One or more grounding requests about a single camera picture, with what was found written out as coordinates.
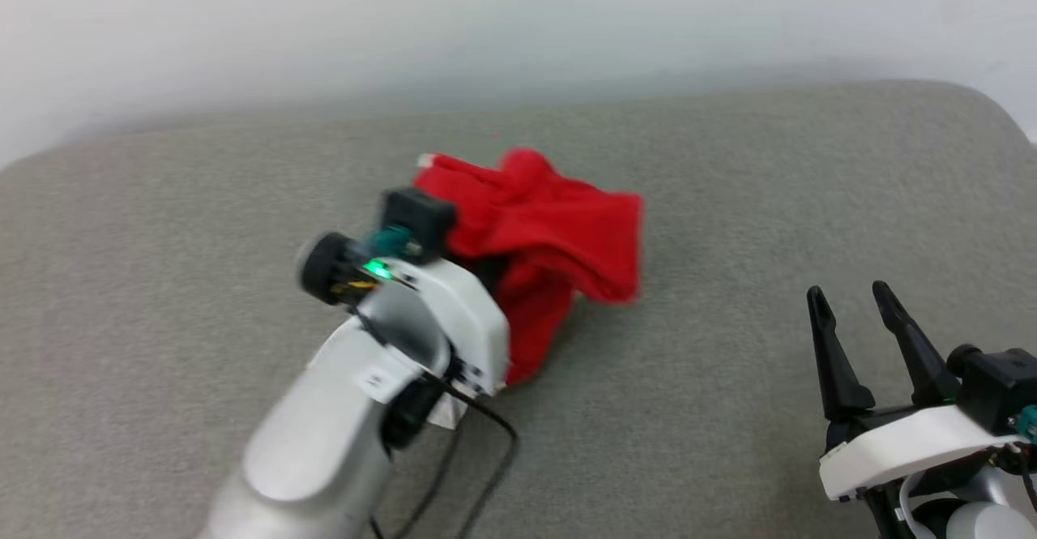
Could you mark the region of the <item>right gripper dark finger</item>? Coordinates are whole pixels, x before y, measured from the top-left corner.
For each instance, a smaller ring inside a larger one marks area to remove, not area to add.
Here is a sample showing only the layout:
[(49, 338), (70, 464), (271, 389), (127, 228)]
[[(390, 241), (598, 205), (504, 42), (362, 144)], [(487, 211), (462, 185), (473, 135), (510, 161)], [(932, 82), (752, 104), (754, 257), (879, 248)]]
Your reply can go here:
[(818, 285), (806, 295), (823, 416), (843, 421), (875, 407), (872, 392), (856, 377), (836, 333), (836, 317)]
[(947, 362), (938, 354), (928, 336), (910, 317), (892, 288), (881, 280), (872, 284), (884, 325), (893, 333), (910, 375), (910, 402), (931, 407), (954, 402), (960, 382), (952, 375)]

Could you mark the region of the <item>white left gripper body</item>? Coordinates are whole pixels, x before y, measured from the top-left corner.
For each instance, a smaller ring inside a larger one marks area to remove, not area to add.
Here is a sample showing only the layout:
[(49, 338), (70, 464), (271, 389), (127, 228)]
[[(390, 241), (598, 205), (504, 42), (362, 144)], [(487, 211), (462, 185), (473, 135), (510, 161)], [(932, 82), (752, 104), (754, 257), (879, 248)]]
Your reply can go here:
[(463, 382), (476, 394), (505, 387), (509, 324), (471, 271), (448, 259), (418, 265), (382, 258), (365, 272), (379, 281), (365, 299), (365, 320), (382, 343), (437, 376), (458, 362)]

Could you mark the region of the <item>red and white jersey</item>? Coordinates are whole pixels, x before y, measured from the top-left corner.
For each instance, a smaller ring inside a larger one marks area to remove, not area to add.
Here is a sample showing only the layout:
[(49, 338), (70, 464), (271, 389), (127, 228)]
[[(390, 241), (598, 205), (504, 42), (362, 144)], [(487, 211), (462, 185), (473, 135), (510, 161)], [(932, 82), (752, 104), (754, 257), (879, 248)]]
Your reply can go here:
[(433, 154), (414, 185), (455, 207), (453, 257), (469, 270), (503, 266), (492, 293), (510, 330), (507, 385), (540, 370), (574, 297), (637, 297), (640, 196), (564, 177), (532, 148), (508, 151), (495, 169)]

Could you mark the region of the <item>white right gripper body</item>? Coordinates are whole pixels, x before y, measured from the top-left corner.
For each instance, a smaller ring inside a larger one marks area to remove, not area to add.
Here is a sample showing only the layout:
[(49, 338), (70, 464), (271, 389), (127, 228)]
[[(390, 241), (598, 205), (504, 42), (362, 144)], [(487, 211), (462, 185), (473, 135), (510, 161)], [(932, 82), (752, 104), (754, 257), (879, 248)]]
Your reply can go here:
[(840, 501), (977, 451), (1025, 443), (1021, 435), (993, 435), (958, 406), (922, 409), (826, 451), (819, 476), (826, 498)]

